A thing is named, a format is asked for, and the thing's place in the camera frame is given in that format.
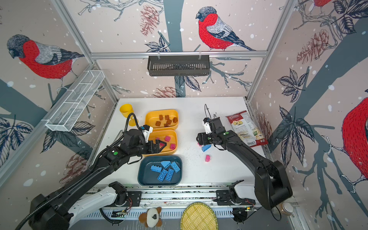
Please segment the snack chips bag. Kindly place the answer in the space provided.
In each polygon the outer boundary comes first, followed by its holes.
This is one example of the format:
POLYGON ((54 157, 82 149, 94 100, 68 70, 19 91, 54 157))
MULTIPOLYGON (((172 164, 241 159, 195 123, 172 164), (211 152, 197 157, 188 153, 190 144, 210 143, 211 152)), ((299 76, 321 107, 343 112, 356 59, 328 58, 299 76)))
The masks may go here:
POLYGON ((242 111, 234 115, 227 116, 233 131, 249 147, 262 146, 268 144, 263 132, 253 122, 247 111, 242 111))

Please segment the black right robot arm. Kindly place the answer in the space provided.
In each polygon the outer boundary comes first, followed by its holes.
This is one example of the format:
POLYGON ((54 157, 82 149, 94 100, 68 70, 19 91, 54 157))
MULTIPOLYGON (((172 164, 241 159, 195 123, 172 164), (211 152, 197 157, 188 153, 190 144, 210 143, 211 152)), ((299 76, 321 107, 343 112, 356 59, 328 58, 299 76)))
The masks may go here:
POLYGON ((293 191, 284 165, 271 161, 247 146, 232 130, 225 130, 220 118, 204 118, 205 132, 198 133, 200 145, 221 146, 234 154, 255 177, 255 196, 260 205, 271 210, 293 196, 293 191))

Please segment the blue lego brick front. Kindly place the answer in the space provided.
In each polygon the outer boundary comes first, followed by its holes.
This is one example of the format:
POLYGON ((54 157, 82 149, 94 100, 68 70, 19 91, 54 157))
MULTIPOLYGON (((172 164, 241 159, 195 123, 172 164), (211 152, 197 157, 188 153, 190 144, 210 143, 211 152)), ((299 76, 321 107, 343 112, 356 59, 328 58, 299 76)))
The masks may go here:
POLYGON ((168 174, 168 171, 167 170, 165 170, 165 169, 163 169, 161 172, 160 172, 160 174, 159 174, 159 176, 158 176, 158 178, 157 178, 157 180, 158 181, 160 181, 160 182, 162 182, 164 179, 165 179, 165 177, 166 177, 166 175, 168 174))

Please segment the woven bamboo tray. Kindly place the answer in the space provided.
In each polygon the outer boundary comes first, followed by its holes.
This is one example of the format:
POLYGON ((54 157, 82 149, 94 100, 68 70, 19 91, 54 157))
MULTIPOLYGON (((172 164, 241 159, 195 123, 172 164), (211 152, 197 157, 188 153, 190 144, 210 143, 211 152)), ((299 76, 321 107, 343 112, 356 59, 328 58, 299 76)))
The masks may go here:
POLYGON ((195 202, 189 205, 182 214, 181 230, 218 230, 215 212, 206 204, 195 202))

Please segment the long blue lego brick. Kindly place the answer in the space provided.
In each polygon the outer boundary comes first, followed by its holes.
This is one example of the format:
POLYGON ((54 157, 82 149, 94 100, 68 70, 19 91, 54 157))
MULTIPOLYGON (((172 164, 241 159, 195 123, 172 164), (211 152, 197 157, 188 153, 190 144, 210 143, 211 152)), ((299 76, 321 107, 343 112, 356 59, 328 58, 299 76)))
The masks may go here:
POLYGON ((156 166, 156 165, 152 165, 150 167, 150 169, 151 169, 151 171, 157 172, 157 173, 161 173, 161 171, 162 171, 162 168, 160 166, 156 166))

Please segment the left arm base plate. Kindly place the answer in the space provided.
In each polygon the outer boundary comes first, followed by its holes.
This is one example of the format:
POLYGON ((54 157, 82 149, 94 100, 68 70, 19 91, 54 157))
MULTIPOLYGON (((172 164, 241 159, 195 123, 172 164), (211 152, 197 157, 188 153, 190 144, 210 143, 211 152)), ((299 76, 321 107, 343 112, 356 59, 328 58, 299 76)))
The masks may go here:
POLYGON ((141 191, 127 191, 119 193, 116 200, 110 205, 110 207, 139 207, 141 196, 141 191))

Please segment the blue lego brick large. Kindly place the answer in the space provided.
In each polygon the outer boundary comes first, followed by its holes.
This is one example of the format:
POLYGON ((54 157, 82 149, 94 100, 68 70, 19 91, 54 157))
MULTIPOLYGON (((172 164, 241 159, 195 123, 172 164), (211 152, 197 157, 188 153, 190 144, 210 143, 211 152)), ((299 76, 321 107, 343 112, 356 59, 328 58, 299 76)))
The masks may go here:
POLYGON ((165 181, 169 181, 170 182, 172 180, 173 174, 174 174, 174 170, 173 169, 169 169, 168 170, 168 173, 167 173, 167 175, 165 177, 165 181))

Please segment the plush dog toy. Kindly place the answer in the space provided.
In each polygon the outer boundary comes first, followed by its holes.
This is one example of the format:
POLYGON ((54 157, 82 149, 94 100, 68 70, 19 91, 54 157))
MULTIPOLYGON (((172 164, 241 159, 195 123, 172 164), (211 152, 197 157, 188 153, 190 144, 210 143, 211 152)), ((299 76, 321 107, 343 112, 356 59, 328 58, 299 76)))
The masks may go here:
POLYGON ((144 224, 146 228, 161 227, 163 225, 161 211, 161 207, 148 209, 146 212, 140 214, 139 222, 144 224))

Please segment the far yellow plastic bin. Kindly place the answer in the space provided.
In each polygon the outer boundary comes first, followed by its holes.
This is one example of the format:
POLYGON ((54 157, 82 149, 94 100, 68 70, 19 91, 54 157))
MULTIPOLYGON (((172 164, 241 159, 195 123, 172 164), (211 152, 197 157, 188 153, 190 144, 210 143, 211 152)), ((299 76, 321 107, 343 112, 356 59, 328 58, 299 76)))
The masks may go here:
POLYGON ((160 130, 165 130, 165 129, 175 130, 175 129, 177 129, 178 124, 179 124, 179 114, 176 110, 173 110, 173 109, 151 111, 151 112, 148 112, 147 115, 146 115, 145 124, 153 127, 154 131, 160 131, 160 130), (155 123, 157 121, 160 121, 159 120, 159 115, 163 115, 163 120, 161 121, 160 126, 156 126, 155 123), (165 120, 165 118, 164 118, 165 115, 169 115, 170 119, 165 120), (175 117, 178 118, 178 123, 173 122, 173 118, 175 118, 175 117), (164 127, 165 123, 170 124, 170 126, 169 127, 164 127))

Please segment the dark teal plastic bin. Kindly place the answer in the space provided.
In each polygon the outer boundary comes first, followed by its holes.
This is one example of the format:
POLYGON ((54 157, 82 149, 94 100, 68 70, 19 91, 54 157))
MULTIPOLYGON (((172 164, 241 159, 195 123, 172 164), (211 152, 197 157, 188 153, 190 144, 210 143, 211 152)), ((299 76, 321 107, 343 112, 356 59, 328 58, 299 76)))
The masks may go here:
MULTIPOLYGON (((169 169, 172 169, 171 165, 165 170, 168 171, 169 169)), ((170 155, 147 157, 140 164, 138 182, 142 186, 176 186, 182 179, 182 172, 182 160, 177 156, 170 155), (157 178, 160 173, 153 172, 150 169, 152 165, 160 166, 162 170, 165 169, 162 167, 161 161, 176 162, 181 169, 178 173, 174 172, 170 182, 165 181, 165 179, 162 182, 158 181, 157 178)))

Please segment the black wall basket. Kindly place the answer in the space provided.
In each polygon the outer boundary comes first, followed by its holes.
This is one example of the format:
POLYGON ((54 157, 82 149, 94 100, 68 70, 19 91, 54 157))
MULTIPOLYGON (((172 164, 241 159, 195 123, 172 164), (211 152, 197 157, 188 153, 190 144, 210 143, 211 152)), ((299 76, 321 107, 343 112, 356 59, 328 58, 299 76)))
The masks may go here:
POLYGON ((210 73, 209 56, 150 56, 147 70, 152 77, 207 76, 210 73))

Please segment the yellow plastic goblet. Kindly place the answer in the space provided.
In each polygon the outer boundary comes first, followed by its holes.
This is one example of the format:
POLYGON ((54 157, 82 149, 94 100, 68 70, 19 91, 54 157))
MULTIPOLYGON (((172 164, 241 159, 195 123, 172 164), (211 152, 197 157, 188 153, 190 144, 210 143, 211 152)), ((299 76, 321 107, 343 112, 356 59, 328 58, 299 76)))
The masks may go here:
POLYGON ((139 120, 137 119, 133 106, 131 104, 124 104, 119 109, 120 113, 126 118, 127 126, 138 126, 139 120))

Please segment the yellow plastic bin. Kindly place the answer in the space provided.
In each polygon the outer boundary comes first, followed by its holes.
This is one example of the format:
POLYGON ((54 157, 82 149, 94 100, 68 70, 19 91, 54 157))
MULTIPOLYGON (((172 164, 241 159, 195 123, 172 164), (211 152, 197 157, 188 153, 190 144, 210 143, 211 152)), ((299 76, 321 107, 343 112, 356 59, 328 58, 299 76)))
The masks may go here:
POLYGON ((146 155, 143 155, 144 157, 165 156, 165 155, 174 154, 176 152, 177 147, 178 147, 178 140, 177 140, 177 134, 174 130, 166 129, 166 130, 160 130, 160 131, 153 131, 152 133, 150 133, 149 140, 152 140, 153 142, 155 142, 156 139, 166 142, 167 146, 158 154, 146 154, 146 155), (166 136, 171 137, 171 140, 169 142, 165 141, 166 136), (176 145, 176 148, 174 150, 170 149, 171 144, 176 145))
POLYGON ((178 124, 179 124, 179 114, 176 110, 173 110, 173 109, 151 111, 151 112, 148 112, 147 115, 146 115, 145 124, 153 127, 154 131, 160 131, 160 130, 165 130, 165 129, 175 130, 175 129, 177 129, 178 124), (160 126, 156 126, 155 123, 157 121, 160 121, 159 120, 159 115, 163 115, 163 120, 161 121, 160 126), (165 115, 169 115, 170 119, 165 120, 165 118, 164 118, 165 115), (175 118, 175 117, 178 118, 178 123, 173 122, 173 118, 175 118), (165 123, 170 124, 170 126, 169 127, 164 127, 165 123))

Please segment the amber glass jar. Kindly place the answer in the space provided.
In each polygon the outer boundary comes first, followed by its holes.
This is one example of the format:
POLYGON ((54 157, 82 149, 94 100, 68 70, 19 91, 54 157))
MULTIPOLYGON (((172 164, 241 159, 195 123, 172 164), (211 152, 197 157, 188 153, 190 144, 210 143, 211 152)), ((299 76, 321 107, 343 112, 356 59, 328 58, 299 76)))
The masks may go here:
POLYGON ((278 205, 278 208, 279 208, 282 215, 286 215, 286 216, 292 216, 293 215, 294 207, 289 202, 284 201, 284 202, 280 203, 278 205))

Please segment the blue sloped lego brick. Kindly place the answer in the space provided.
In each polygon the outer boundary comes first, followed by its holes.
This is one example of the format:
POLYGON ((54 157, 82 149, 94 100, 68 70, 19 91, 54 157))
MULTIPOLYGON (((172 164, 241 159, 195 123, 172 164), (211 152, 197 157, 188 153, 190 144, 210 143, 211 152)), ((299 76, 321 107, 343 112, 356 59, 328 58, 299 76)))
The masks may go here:
POLYGON ((165 169, 167 169, 171 165, 171 163, 171 161, 161 161, 161 165, 165 169))

